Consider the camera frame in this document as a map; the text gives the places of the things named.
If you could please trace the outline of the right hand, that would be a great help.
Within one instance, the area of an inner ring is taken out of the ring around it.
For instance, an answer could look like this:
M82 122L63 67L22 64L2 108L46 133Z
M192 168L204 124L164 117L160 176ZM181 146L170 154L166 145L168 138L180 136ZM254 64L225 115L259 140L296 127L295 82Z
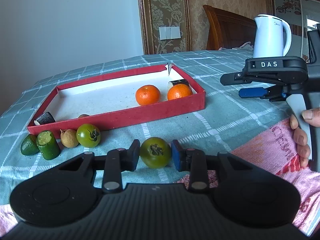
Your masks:
M313 127L319 127L320 124L320 110L313 108L302 111L303 120ZM298 120L294 115L290 116L290 126L294 130L293 140L297 144L297 153L299 155L299 161L302 168L306 168L309 162L309 156L311 153L310 147L308 146L308 136L299 127Z

